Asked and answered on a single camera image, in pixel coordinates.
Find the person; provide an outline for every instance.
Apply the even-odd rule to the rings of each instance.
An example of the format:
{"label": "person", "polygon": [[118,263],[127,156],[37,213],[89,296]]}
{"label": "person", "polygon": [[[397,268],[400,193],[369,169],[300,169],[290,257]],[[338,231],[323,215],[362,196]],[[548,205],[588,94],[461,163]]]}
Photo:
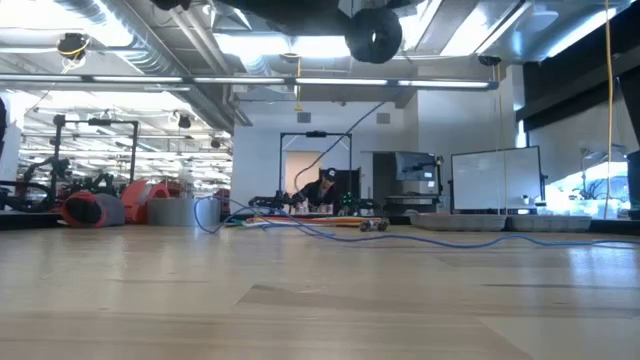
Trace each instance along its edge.
{"label": "person", "polygon": [[309,212],[316,212],[314,210],[318,208],[320,212],[333,213],[333,204],[338,200],[335,188],[336,174],[336,169],[326,169],[322,172],[320,179],[305,185],[302,190],[293,195],[293,199],[298,203],[307,200]]}

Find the cable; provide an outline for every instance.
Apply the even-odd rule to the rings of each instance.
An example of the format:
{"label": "cable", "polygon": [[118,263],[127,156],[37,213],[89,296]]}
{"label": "cable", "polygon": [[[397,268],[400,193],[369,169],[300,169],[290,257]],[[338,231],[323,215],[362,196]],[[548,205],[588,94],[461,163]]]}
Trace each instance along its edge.
{"label": "cable", "polygon": [[609,196],[611,196],[611,143],[613,142],[613,66],[611,64],[611,23],[609,21],[609,0],[604,2],[605,32],[607,40],[607,75],[609,80],[609,137],[607,139],[607,198],[604,201],[604,219],[609,212]]}
{"label": "cable", "polygon": [[[218,196],[211,196],[210,198],[215,198],[220,200],[221,197]],[[220,223],[216,228],[214,228],[213,230],[209,230],[205,227],[202,226],[202,224],[200,223],[200,220],[198,219],[198,212],[197,212],[197,208],[198,208],[198,204],[200,203],[200,201],[202,201],[204,199],[200,199],[198,201],[196,201],[196,203],[193,206],[193,211],[194,211],[194,215],[195,215],[195,219],[196,219],[196,223],[198,224],[198,226],[200,227],[200,229],[210,233],[210,234],[216,234],[218,231],[220,231],[220,229],[231,219],[233,218],[235,215],[237,215],[238,213],[240,213],[241,211],[244,211],[246,209],[252,209],[254,210],[254,213],[256,213],[257,216],[260,216],[260,214],[257,212],[257,209],[255,208],[251,208],[248,206],[244,206],[242,203],[239,203],[231,198],[229,198],[228,200],[234,204],[240,205],[240,209],[235,211],[233,214],[229,215],[222,223]],[[381,234],[381,235],[375,235],[375,236],[363,236],[363,237],[356,237],[356,238],[345,238],[345,237],[340,237],[340,236],[336,236],[335,234],[330,234],[330,233],[326,233],[323,231],[320,231],[318,229],[315,229],[311,226],[308,226],[307,224],[304,224],[302,222],[300,222],[298,219],[294,218],[293,216],[287,214],[286,212],[277,209],[278,212],[288,218],[289,220],[293,221],[295,223],[295,225],[293,224],[277,224],[277,223],[273,223],[268,221],[267,219],[264,219],[264,221],[266,221],[268,224],[267,226],[263,227],[265,229],[270,228],[270,227],[292,227],[295,228],[297,230],[300,230],[301,232],[303,232],[306,235],[313,235],[313,236],[317,236],[317,237],[323,237],[329,240],[333,240],[333,241],[338,241],[338,242],[346,242],[346,243],[355,243],[355,242],[363,242],[363,241],[376,241],[376,240],[382,240],[382,239],[404,239],[404,240],[413,240],[413,241],[418,241],[418,242],[422,242],[422,243],[429,243],[429,244],[433,244],[433,245],[438,245],[438,246],[443,246],[443,247],[448,247],[448,248],[454,248],[454,249],[479,249],[479,248],[485,248],[485,247],[490,247],[493,245],[496,245],[498,243],[501,243],[503,241],[509,240],[509,239],[520,239],[520,240],[526,240],[529,241],[533,244],[539,245],[539,246],[545,246],[545,247],[563,247],[563,246],[594,246],[594,245],[602,245],[602,244],[631,244],[631,245],[637,245],[640,246],[640,241],[631,241],[631,240],[598,240],[598,241],[560,241],[560,242],[549,242],[549,241],[542,241],[542,240],[537,240],[534,239],[532,237],[526,236],[526,235],[521,235],[521,234],[509,234],[509,235],[503,235],[500,236],[494,240],[488,241],[488,242],[484,242],[484,243],[479,243],[479,244],[457,244],[457,243],[451,243],[451,242],[447,242],[447,241],[440,241],[440,240],[434,240],[434,239],[429,239],[429,238],[422,238],[422,237],[418,237],[418,236],[413,236],[413,235],[404,235],[404,234]]]}
{"label": "cable", "polygon": [[[413,61],[407,56],[406,52],[403,52],[403,55],[405,57],[405,59],[407,60],[407,62],[409,62],[409,64],[411,64],[412,69],[409,72],[409,74],[411,74],[411,72],[413,72],[413,67],[415,67]],[[382,105],[386,104],[389,101],[394,100],[397,96],[399,96],[400,94],[402,94],[404,89],[398,89],[397,91],[395,91],[393,93],[393,95],[389,96],[388,99],[385,99],[383,101],[381,101],[380,103],[378,103],[378,105],[374,106],[371,110],[367,111],[366,114],[364,114],[362,117],[360,117],[355,123],[353,123],[353,125],[351,125],[349,127],[349,129],[347,129],[347,131],[345,131],[342,135],[340,135],[338,137],[338,139],[331,144],[331,146],[329,146],[329,148],[325,151],[323,151],[320,156],[318,156],[317,159],[315,159],[311,165],[307,166],[306,168],[300,170],[300,172],[295,176],[295,178],[293,178],[293,187],[296,189],[296,193],[300,192],[300,188],[298,187],[298,177],[300,177],[300,175],[302,175],[303,173],[307,172],[309,169],[311,169],[315,164],[318,163],[318,161],[320,161],[325,155],[327,155],[327,153],[331,150],[333,150],[334,147],[336,147],[336,145],[338,145],[340,143],[340,141],[342,141],[342,139],[344,139],[345,136],[347,136],[348,134],[350,134],[353,129],[355,129],[358,125],[360,125],[360,123],[366,119],[369,115],[373,114],[374,111],[378,110],[380,107],[382,107]]]}
{"label": "cable", "polygon": [[[80,68],[80,67],[82,67],[82,66],[84,65],[84,63],[81,63],[81,64],[79,64],[79,65],[78,65],[78,64],[75,64],[74,62],[76,61],[76,59],[78,58],[78,56],[80,56],[80,54],[82,53],[82,51],[84,51],[84,50],[87,48],[87,46],[89,46],[89,43],[91,42],[91,39],[92,39],[91,37],[90,37],[89,39],[87,39],[87,41],[84,43],[84,45],[82,45],[80,48],[78,48],[78,49],[76,49],[76,50],[73,50],[73,51],[68,51],[68,52],[60,51],[60,50],[58,49],[58,47],[60,46],[60,40],[58,40],[58,43],[56,44],[56,49],[58,49],[58,53],[59,53],[60,55],[63,55],[63,56],[64,56],[64,55],[73,55],[73,60],[71,60],[71,61],[70,61],[66,66],[64,66],[64,68],[62,69],[62,73],[61,73],[62,75],[64,75],[64,74],[68,73],[70,70],[74,70],[74,69]],[[41,102],[42,102],[42,101],[43,101],[47,96],[49,96],[49,94],[51,93],[51,91],[53,90],[53,88],[54,88],[57,84],[58,84],[58,83],[53,83],[53,84],[51,85],[51,87],[50,87],[49,89],[47,89],[47,91],[44,93],[44,95],[42,95],[42,97],[41,97],[41,98],[40,98],[40,99],[35,103],[35,105],[33,105],[31,108],[29,108],[29,110],[27,110],[27,111],[24,113],[24,115],[22,115],[22,117],[25,117],[25,116],[29,115],[29,113],[30,113],[31,111],[33,111],[33,109],[35,109],[36,107],[38,107],[38,105],[40,105],[40,103],[41,103]]]}
{"label": "cable", "polygon": [[[75,61],[75,59],[77,59],[77,58],[78,58],[78,55],[79,55],[79,54],[80,54],[80,53],[77,53],[77,54],[75,55],[75,57],[74,57],[74,59],[73,59],[74,61]],[[66,74],[66,73],[68,73],[68,72],[69,72],[69,70],[71,70],[71,67],[70,67],[69,65],[65,66],[65,68],[64,68],[64,69],[62,69],[62,74],[63,74],[63,75],[64,75],[64,74]],[[53,83],[53,84],[51,85],[51,87],[50,87],[49,89],[47,89],[47,91],[44,93],[44,95],[42,95],[42,97],[41,97],[40,99],[38,99],[38,101],[37,101],[37,102],[36,102],[36,103],[31,107],[31,108],[29,108],[29,110],[25,111],[25,113],[22,115],[22,117],[25,117],[25,116],[29,115],[29,113],[30,113],[30,112],[32,112],[32,111],[33,111],[33,109],[37,108],[37,107],[38,107],[38,105],[40,105],[40,103],[41,103],[41,102],[42,102],[42,101],[43,101],[47,96],[49,96],[49,93],[51,93],[51,90],[53,90],[53,88],[54,88],[57,84],[58,84],[58,83]]]}

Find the black ceiling fixture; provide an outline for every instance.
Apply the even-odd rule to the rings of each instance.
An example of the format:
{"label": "black ceiling fixture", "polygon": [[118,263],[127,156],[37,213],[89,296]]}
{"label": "black ceiling fixture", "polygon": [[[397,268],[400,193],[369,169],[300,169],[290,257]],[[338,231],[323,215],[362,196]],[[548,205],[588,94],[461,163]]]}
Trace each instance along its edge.
{"label": "black ceiling fixture", "polygon": [[64,39],[58,41],[58,53],[71,61],[82,60],[87,54],[89,39],[79,33],[66,33]]}
{"label": "black ceiling fixture", "polygon": [[151,0],[151,2],[164,11],[169,11],[178,5],[182,5],[183,9],[189,10],[189,6],[191,6],[191,0]]}
{"label": "black ceiling fixture", "polygon": [[189,120],[189,116],[180,115],[180,120],[178,121],[178,127],[183,129],[188,129],[191,127],[191,120]]}

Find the gray tray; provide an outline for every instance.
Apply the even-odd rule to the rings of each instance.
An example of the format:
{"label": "gray tray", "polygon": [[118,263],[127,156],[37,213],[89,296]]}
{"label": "gray tray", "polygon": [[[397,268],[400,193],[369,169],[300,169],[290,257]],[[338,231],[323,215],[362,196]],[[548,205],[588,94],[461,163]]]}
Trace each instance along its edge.
{"label": "gray tray", "polygon": [[505,215],[411,215],[411,224],[435,231],[501,231],[507,217]]}
{"label": "gray tray", "polygon": [[589,216],[510,215],[507,227],[523,232],[585,232],[591,226]]}

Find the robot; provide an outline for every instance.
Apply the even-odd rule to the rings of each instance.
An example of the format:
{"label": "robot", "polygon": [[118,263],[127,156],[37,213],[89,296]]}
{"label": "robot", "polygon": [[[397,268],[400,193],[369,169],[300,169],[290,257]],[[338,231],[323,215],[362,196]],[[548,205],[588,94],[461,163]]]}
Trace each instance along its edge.
{"label": "robot", "polygon": [[367,219],[360,223],[360,231],[362,232],[386,231],[387,227],[389,227],[389,219],[387,218]]}

